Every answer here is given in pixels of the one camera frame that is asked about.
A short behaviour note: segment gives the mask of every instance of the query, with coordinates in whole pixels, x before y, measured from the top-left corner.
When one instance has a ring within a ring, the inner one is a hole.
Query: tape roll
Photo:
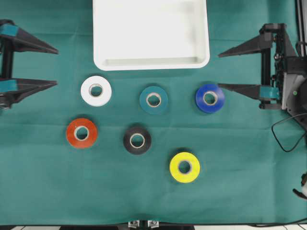
[[[179,169],[179,165],[185,161],[189,163],[190,169],[187,173],[182,173]],[[172,158],[169,164],[169,170],[176,181],[180,183],[190,183],[199,176],[201,165],[193,154],[181,152]]]
[[[142,139],[140,145],[134,145],[133,138],[139,136]],[[145,153],[152,144],[152,138],[149,132],[142,127],[133,127],[128,129],[124,135],[124,146],[129,153],[141,155]]]
[[[206,96],[210,94],[214,100],[212,102],[206,101]],[[221,88],[215,84],[206,84],[198,89],[196,92],[196,104],[206,113],[215,113],[219,111],[225,103],[225,95]]]
[[[159,99],[158,104],[150,104],[149,98],[155,96]],[[157,86],[150,86],[143,90],[140,94],[140,106],[141,108],[152,115],[158,115],[163,113],[167,109],[168,96],[164,89]]]
[[[101,94],[98,96],[92,95],[93,87],[100,87],[102,89]],[[91,106],[103,106],[111,99],[112,88],[105,78],[92,76],[83,82],[81,86],[81,96],[83,100]]]
[[[87,136],[84,139],[77,137],[77,131],[81,128],[87,130]],[[98,131],[93,122],[86,118],[78,118],[73,120],[66,130],[67,141],[77,149],[85,149],[91,147],[98,137]]]

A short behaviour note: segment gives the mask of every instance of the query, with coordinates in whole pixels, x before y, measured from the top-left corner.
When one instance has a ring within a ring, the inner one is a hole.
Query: metal clamp
[[[148,227],[152,229],[159,227],[159,222],[156,220],[149,220],[147,221],[147,224],[148,224]]]
[[[140,221],[139,220],[134,220],[134,221],[128,222],[128,228],[136,229],[139,226],[140,226]]]

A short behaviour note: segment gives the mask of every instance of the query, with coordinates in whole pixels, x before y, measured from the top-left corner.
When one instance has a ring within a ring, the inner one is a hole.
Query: teal tape roll
[[[157,104],[151,104],[150,98],[156,97],[159,99]],[[163,113],[167,109],[168,96],[164,89],[157,86],[150,86],[143,90],[140,95],[140,106],[141,108],[153,115],[158,115]]]

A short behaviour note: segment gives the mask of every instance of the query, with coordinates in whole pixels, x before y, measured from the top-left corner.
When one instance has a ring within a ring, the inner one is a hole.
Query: white tape roll
[[[98,96],[93,96],[91,91],[93,87],[100,87],[102,92]],[[103,106],[111,99],[112,88],[110,83],[103,77],[92,76],[86,79],[81,86],[81,96],[86,103],[91,106]]]

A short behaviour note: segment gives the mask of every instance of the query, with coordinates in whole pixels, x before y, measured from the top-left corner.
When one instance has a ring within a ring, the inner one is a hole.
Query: black tape roll
[[[141,136],[143,143],[140,146],[134,146],[132,143],[132,138],[134,136]],[[124,146],[129,153],[135,155],[141,155],[145,153],[152,144],[152,138],[149,132],[142,127],[133,127],[126,131],[124,136]]]

